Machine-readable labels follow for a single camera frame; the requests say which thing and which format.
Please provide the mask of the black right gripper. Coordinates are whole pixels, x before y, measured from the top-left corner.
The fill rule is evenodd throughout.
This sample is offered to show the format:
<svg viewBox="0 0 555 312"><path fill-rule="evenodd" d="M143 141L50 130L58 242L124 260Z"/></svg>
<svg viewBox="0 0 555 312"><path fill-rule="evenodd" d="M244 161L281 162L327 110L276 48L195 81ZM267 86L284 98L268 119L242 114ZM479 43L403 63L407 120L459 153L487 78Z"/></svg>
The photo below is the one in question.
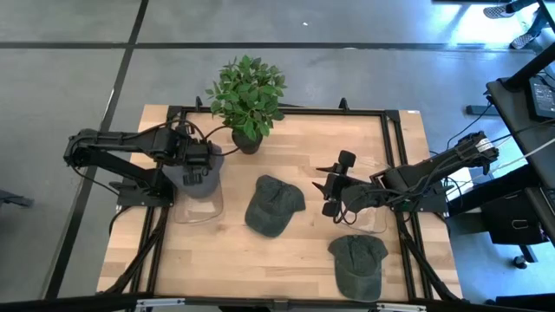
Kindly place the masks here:
<svg viewBox="0 0 555 312"><path fill-rule="evenodd" d="M347 175L355 161L353 153L342 150L338 161L332 166L317 168L320 172L328 173L324 185L312 183L323 194L324 216L344 218L347 211L357 213L364 208L378 206L378 187Z"/></svg>

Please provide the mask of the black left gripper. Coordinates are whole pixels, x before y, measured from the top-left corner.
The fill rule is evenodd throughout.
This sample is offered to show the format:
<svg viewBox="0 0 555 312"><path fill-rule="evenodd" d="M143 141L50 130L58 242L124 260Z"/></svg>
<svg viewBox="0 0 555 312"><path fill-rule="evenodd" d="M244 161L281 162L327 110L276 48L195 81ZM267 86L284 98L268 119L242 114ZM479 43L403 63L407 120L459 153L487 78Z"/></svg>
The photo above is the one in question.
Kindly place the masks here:
<svg viewBox="0 0 555 312"><path fill-rule="evenodd" d="M212 159L213 145L210 140L200 139L187 139L183 147L182 160L184 166L191 169L206 169L207 171L213 168ZM182 176L184 186L199 185L203 183L203 173L195 172L193 177L187 173Z"/></svg>

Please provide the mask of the grey hat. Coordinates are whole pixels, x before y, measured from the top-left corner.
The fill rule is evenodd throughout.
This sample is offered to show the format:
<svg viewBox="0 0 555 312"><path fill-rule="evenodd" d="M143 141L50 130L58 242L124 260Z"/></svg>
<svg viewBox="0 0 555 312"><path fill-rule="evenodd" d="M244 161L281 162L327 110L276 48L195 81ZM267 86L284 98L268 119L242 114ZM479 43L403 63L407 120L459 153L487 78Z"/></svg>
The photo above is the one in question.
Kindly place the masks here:
<svg viewBox="0 0 555 312"><path fill-rule="evenodd" d="M219 156L212 156L213 168L210 171L206 169L191 169L186 166L163 166L162 172L170 179L175 186L175 194L177 197L187 195L191 198L206 198L212 195L219 185L220 170L224 163L224 159ZM184 186L182 176L184 174L193 174L195 172L203 173L203 183L199 185Z"/></svg>

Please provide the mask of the faded green cap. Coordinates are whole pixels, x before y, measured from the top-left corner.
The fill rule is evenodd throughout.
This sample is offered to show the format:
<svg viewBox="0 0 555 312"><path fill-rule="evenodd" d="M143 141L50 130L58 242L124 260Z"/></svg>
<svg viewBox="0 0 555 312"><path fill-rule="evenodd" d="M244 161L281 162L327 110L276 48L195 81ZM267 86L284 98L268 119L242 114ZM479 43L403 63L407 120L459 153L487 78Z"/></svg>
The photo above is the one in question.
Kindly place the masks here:
<svg viewBox="0 0 555 312"><path fill-rule="evenodd" d="M269 175L260 176L245 211L245 224L265 237L280 236L293 215L306 210L303 192Z"/></svg>
<svg viewBox="0 0 555 312"><path fill-rule="evenodd" d="M375 302L382 293L382 261L389 252L384 242L369 235L346 235L332 241L336 286L346 298Z"/></svg>

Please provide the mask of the green potted plant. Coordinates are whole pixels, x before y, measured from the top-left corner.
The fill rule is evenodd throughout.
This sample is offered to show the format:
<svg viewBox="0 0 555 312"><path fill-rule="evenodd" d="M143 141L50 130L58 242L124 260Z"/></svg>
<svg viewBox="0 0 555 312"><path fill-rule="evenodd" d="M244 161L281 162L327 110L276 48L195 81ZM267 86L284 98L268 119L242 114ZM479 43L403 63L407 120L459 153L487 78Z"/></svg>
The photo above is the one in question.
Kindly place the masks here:
<svg viewBox="0 0 555 312"><path fill-rule="evenodd" d="M254 154L270 134L273 123L284 118L279 100L286 78L276 65L244 55L225 64L219 78L205 90L212 115L232 131L232 141L244 154Z"/></svg>

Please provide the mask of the black desk foot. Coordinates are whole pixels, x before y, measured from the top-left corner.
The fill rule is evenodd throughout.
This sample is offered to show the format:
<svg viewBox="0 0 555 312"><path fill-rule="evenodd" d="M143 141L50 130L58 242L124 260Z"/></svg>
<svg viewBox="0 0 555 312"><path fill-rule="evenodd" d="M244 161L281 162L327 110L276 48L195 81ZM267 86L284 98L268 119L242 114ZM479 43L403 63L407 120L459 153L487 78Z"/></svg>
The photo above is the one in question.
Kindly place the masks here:
<svg viewBox="0 0 555 312"><path fill-rule="evenodd" d="M476 116L499 116L499 112L493 104L469 105L465 108L465 113Z"/></svg>

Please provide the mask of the black crossbar with silver brackets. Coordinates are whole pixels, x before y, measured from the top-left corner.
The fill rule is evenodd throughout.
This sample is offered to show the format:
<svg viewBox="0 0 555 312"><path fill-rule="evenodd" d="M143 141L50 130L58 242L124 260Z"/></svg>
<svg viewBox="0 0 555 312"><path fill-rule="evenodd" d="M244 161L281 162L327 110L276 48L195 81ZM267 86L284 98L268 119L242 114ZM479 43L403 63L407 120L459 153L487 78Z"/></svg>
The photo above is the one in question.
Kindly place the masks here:
<svg viewBox="0 0 555 312"><path fill-rule="evenodd" d="M541 309L521 309L473 304L465 301L450 302L420 298L406 302L353 302L216 297L154 297L149 293L99 294L24 302L1 302L0 312L113 312L122 309L196 305L266 307L276 310L325 308L367 309L390 312L551 312Z"/></svg>

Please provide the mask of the black floor stand foot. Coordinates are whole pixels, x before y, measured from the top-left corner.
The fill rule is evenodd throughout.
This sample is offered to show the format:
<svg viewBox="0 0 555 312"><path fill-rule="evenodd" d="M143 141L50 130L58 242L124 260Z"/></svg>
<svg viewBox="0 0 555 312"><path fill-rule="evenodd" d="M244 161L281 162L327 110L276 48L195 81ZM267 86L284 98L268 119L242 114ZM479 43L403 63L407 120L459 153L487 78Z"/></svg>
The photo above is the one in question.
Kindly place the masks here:
<svg viewBox="0 0 555 312"><path fill-rule="evenodd" d="M13 204L23 208L30 208L34 204L34 200L0 189L0 207L4 204Z"/></svg>

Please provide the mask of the black drawer cabinet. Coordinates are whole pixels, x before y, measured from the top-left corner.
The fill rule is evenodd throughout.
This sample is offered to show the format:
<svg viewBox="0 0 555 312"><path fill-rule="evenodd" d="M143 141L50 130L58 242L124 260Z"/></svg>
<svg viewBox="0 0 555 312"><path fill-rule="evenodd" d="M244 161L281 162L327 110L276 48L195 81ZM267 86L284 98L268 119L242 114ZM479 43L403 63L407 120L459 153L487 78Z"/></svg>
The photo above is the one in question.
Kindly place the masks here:
<svg viewBox="0 0 555 312"><path fill-rule="evenodd" d="M494 244L542 244L549 241L524 191L486 202L481 218Z"/></svg>

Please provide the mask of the black desk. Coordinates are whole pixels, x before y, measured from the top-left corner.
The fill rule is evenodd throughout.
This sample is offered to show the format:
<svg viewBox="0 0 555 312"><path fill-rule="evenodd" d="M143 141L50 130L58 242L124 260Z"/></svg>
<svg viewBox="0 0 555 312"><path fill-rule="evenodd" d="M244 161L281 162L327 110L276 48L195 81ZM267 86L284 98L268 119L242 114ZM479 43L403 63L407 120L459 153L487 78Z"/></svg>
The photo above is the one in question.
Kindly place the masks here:
<svg viewBox="0 0 555 312"><path fill-rule="evenodd" d="M555 44L535 56L516 74L490 81L487 93L515 139L527 163L539 177L544 197L538 215L548 237L555 244L555 119L533 120L526 105L526 87L534 76L555 62ZM555 87L555 74L543 76Z"/></svg>

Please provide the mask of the black keyboard device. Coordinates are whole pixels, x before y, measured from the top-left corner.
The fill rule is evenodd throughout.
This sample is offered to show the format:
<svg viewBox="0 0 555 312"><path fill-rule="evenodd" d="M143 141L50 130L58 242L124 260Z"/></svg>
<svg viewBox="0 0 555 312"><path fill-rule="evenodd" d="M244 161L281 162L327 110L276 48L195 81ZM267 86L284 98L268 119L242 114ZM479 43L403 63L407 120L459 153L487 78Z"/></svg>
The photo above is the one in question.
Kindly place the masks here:
<svg viewBox="0 0 555 312"><path fill-rule="evenodd" d="M555 119L555 87L543 76L534 76L526 87L526 105L533 120Z"/></svg>

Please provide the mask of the person's shoe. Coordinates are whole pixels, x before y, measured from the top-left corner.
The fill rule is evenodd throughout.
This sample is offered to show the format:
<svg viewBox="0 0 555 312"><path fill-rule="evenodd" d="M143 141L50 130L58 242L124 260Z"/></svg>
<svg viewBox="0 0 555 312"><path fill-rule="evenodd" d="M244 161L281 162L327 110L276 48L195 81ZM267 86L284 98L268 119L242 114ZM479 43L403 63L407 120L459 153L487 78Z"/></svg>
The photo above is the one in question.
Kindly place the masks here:
<svg viewBox="0 0 555 312"><path fill-rule="evenodd" d="M483 14L490 19L509 18L515 14L511 4L490 6L483 9Z"/></svg>
<svg viewBox="0 0 555 312"><path fill-rule="evenodd" d="M538 36L539 33L525 33L513 39L513 41L510 43L510 47L512 49L522 49L527 44L533 42Z"/></svg>

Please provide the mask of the person's leg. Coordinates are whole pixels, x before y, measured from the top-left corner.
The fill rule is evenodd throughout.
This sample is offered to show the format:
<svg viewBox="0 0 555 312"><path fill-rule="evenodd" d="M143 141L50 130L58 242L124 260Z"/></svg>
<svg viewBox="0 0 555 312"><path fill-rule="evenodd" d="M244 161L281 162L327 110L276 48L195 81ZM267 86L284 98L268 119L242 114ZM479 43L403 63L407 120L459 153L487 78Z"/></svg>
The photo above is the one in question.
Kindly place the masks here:
<svg viewBox="0 0 555 312"><path fill-rule="evenodd" d="M506 13L516 13L527 6L535 4L537 0L513 0L506 6Z"/></svg>
<svg viewBox="0 0 555 312"><path fill-rule="evenodd" d="M526 34L532 38L536 38L541 34L542 29L548 24L547 17L542 9L537 9L535 12L535 18L532 25L527 30Z"/></svg>

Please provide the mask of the black table frame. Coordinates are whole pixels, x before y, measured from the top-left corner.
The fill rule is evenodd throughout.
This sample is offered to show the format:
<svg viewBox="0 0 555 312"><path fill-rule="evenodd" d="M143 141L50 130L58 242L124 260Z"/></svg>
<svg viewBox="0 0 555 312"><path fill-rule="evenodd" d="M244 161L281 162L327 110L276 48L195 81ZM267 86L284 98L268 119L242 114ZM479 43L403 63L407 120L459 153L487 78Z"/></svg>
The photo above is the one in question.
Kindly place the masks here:
<svg viewBox="0 0 555 312"><path fill-rule="evenodd" d="M335 224L322 214L323 195L312 183L322 184L326 173L317 168L332 165L342 150L348 150L356 155L352 175L366 179L398 164L402 145L408 146L410 162L427 155L421 116L408 111L393 121L382 110L287 107L284 118L252 155L234 150L230 132L207 107L147 105L140 129L164 122L168 115L196 124L225 150L224 210L204 223L177 224L172 209L154 286L158 296L340 300L329 244L363 232ZM257 234L245 224L256 180L265 174L297 186L306 203L306 210L296 213L275 238ZM419 269L405 273L405 267L416 261L400 242L394 213L385 209L388 229L374 234L388 249L382 297L404 302L410 294L431 295L431 285Z"/></svg>

